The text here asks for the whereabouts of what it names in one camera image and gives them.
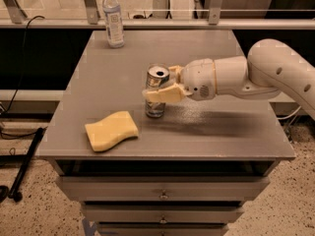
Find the aluminum can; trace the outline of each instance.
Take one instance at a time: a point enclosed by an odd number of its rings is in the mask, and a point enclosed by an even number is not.
[[[165,65],[152,64],[147,73],[147,89],[158,89],[169,80],[169,70]],[[161,117],[165,103],[146,100],[146,114],[153,118]]]

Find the sponge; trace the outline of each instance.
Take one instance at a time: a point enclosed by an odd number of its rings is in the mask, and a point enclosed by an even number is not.
[[[144,90],[143,95],[149,102],[175,103],[186,97],[185,90],[177,83],[158,90]]]
[[[85,126],[94,151],[105,151],[127,138],[139,136],[138,128],[128,111],[113,113]]]

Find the gray drawer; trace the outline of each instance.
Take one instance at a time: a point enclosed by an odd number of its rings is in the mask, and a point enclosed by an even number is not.
[[[221,236],[227,226],[217,225],[170,225],[147,224],[98,224],[97,231],[102,236]]]
[[[59,177],[74,201],[252,201],[268,177]]]
[[[83,214],[89,221],[119,223],[231,223],[242,213],[242,207],[171,205],[82,205]]]

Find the plastic bottle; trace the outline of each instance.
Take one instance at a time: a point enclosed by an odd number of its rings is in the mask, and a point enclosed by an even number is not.
[[[109,46],[119,48],[124,46],[124,28],[122,26],[121,10],[117,0],[103,0],[102,9],[105,14],[107,39]]]

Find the speckled floor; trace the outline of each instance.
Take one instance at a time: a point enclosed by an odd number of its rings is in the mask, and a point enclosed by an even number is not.
[[[244,205],[244,214],[229,225],[225,236],[315,235],[314,122],[311,125],[292,128],[296,159],[282,162],[272,172],[271,184],[254,202]],[[30,140],[6,143],[7,148],[24,148]],[[17,168],[1,168],[0,185],[11,186],[17,172]],[[85,235],[80,204],[58,189],[56,177],[49,163],[32,161],[21,187],[24,198],[17,204],[10,199],[0,204],[1,236]]]

